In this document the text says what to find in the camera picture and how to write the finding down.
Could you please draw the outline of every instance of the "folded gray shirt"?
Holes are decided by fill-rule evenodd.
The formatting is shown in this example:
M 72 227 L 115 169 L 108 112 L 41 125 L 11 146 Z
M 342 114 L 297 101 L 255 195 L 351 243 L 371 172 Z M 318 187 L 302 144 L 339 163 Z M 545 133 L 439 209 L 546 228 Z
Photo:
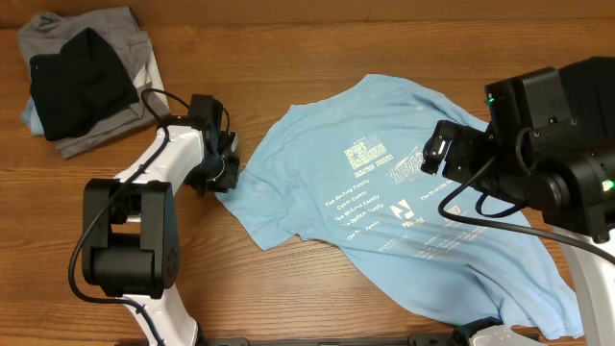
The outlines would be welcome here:
M 18 33 L 19 49 L 26 66 L 30 67 L 30 58 L 34 55 L 59 53 L 65 43 L 85 28 L 94 29 L 111 45 L 132 80 L 146 67 L 151 56 L 150 40 L 147 32 L 138 28 L 128 7 L 97 10 L 70 17 L 61 17 L 52 12 L 38 13 Z M 136 86 L 139 95 L 150 85 Z M 169 114 L 168 107 L 160 98 L 151 97 L 148 100 L 159 115 Z M 152 114 L 141 103 L 135 103 L 99 121 L 86 135 L 55 141 L 54 146 L 67 159 L 153 121 Z
M 30 58 L 58 54 L 62 46 L 85 28 L 92 28 L 113 48 L 133 79 L 150 53 L 147 32 L 141 31 L 128 7 L 88 12 L 63 18 L 52 12 L 36 14 L 19 30 L 19 50 L 28 72 Z

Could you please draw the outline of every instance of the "black cloth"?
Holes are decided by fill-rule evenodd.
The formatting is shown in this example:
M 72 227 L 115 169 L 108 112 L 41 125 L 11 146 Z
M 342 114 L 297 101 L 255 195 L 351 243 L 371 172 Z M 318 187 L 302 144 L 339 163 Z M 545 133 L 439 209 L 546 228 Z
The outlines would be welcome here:
M 33 56 L 30 66 L 30 93 L 47 140 L 85 135 L 138 102 L 122 61 L 93 29 L 74 36 L 59 54 Z
M 559 69 L 585 142 L 615 138 L 615 58 L 594 57 Z

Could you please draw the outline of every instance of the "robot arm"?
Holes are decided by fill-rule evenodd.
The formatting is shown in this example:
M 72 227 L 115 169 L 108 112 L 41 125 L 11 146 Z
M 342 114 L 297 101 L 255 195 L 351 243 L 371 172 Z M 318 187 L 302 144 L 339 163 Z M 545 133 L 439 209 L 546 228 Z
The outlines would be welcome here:
M 185 310 L 175 280 L 180 243 L 174 195 L 181 184 L 226 192 L 237 181 L 239 161 L 233 156 L 237 136 L 220 129 L 222 105 L 210 96 L 193 95 L 186 117 L 167 120 L 164 150 L 99 219 L 83 246 L 83 271 L 89 284 L 108 297 L 142 305 L 165 345 L 194 346 L 204 342 L 199 325 Z M 110 198 L 166 141 L 159 128 L 152 145 L 114 179 L 91 180 L 85 190 L 84 228 Z M 140 223 L 139 235 L 115 234 L 112 224 Z M 125 305 L 157 346 L 151 327 L 134 307 Z
M 554 68 L 486 86 L 485 94 L 492 118 L 486 132 L 438 122 L 421 169 L 435 175 L 445 161 L 443 176 L 516 206 L 503 213 L 540 210 L 554 236 L 600 253 L 561 244 L 587 344 L 615 344 L 615 244 L 608 241 L 615 222 L 615 142 L 583 137 Z

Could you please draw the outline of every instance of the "t-shirt sleeve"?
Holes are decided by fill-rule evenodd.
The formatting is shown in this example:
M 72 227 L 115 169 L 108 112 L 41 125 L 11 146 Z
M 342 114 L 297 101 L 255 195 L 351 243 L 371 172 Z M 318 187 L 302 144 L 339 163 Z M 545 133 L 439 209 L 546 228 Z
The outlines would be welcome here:
M 470 126 L 480 131 L 485 131 L 487 129 L 488 123 L 486 121 L 483 121 L 483 120 L 480 120 L 474 117 L 472 114 L 467 112 L 462 107 L 451 102 L 451 100 L 449 100 L 446 97 L 444 97 L 440 101 L 439 106 L 456 123 L 459 123 L 461 125 Z
M 283 226 L 289 202 L 287 186 L 259 162 L 240 173 L 236 189 L 216 197 L 241 222 L 257 245 L 267 250 L 294 234 Z

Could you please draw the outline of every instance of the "folded clothing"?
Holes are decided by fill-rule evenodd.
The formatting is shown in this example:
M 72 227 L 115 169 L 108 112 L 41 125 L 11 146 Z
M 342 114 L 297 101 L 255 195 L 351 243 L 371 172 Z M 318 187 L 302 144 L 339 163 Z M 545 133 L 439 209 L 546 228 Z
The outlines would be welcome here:
M 143 89 L 151 86 L 151 82 L 147 83 L 140 87 L 137 93 L 140 95 Z M 147 102 L 157 115 L 164 116 L 169 114 L 168 107 L 160 98 L 156 97 L 156 94 L 149 93 L 147 95 Z M 152 125 L 155 121 L 154 115 L 145 109 L 142 102 L 134 103 L 126 110 L 99 121 L 86 136 L 56 140 L 54 146 L 61 153 L 63 159 L 68 159 L 91 150 L 108 140 L 128 135 L 133 131 Z
M 149 86 L 164 90 L 153 51 L 150 51 L 148 62 L 138 72 L 133 80 L 133 84 L 139 86 L 137 89 L 138 95 L 141 94 L 143 89 Z M 170 113 L 168 101 L 163 94 L 150 93 L 147 95 L 147 98 L 150 106 L 152 106 L 158 115 L 165 116 Z M 63 159 L 68 159 L 102 145 L 103 143 L 109 142 L 119 136 L 145 128 L 154 123 L 154 120 L 152 114 L 145 110 L 142 104 L 132 104 L 126 110 L 99 121 L 87 135 L 78 138 L 58 140 L 54 142 L 54 146 L 61 153 Z
M 420 170 L 437 121 L 486 124 L 411 81 L 368 75 L 331 99 L 292 106 L 235 190 L 216 194 L 262 248 L 293 235 L 337 245 L 404 308 L 464 324 L 488 316 L 582 335 L 575 293 L 531 235 L 460 224 L 437 212 L 457 186 Z M 466 190 L 449 212 L 479 217 Z M 489 201 L 485 212 L 509 207 Z M 527 226 L 520 212 L 504 222 Z
M 30 68 L 30 59 L 38 54 L 57 54 L 85 28 L 91 28 L 107 41 L 126 67 L 131 80 L 149 58 L 147 32 L 136 24 L 130 8 L 118 7 L 61 17 L 52 12 L 37 13 L 19 30 L 19 51 Z
M 30 93 L 47 140 L 82 136 L 97 121 L 138 101 L 117 54 L 89 28 L 59 54 L 33 56 L 30 66 Z

